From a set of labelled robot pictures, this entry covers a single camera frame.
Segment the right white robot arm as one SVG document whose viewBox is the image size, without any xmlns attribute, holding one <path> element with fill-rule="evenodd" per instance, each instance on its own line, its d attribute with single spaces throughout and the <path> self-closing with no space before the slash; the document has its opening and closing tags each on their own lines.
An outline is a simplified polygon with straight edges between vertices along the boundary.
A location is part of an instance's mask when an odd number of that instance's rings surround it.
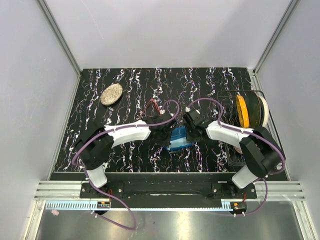
<svg viewBox="0 0 320 240">
<path fill-rule="evenodd" d="M 281 148 L 265 127 L 236 127 L 205 118 L 197 110 L 186 112 L 183 118 L 187 142 L 220 141 L 241 150 L 245 165 L 227 185 L 228 195 L 232 198 L 243 195 L 245 188 L 255 180 L 277 174 L 276 166 L 285 163 Z"/>
</svg>

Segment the red frame sunglasses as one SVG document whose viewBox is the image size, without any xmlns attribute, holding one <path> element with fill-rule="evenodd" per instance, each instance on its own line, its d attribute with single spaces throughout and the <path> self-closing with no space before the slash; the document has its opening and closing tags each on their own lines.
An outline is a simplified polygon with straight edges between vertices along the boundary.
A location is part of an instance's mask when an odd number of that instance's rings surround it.
<svg viewBox="0 0 320 240">
<path fill-rule="evenodd" d="M 147 114 L 147 109 L 151 108 L 152 113 L 160 114 L 161 113 L 161 108 L 158 105 L 157 101 L 154 98 L 151 98 L 147 104 L 145 105 L 144 109 L 140 112 L 142 116 L 147 116 L 151 117 L 151 115 Z"/>
</svg>

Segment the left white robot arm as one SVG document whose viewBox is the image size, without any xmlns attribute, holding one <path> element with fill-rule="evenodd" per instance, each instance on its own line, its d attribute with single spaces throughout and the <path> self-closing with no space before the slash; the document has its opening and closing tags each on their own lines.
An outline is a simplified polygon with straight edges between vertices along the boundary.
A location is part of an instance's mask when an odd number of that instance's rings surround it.
<svg viewBox="0 0 320 240">
<path fill-rule="evenodd" d="M 80 164 L 92 182 L 90 192 L 97 198 L 103 198 L 108 193 L 103 164 L 114 147 L 134 141 L 149 141 L 167 147 L 170 145 L 176 123 L 177 120 L 165 112 L 161 115 L 143 117 L 129 124 L 93 124 L 74 144 L 75 158 L 81 160 Z"/>
</svg>

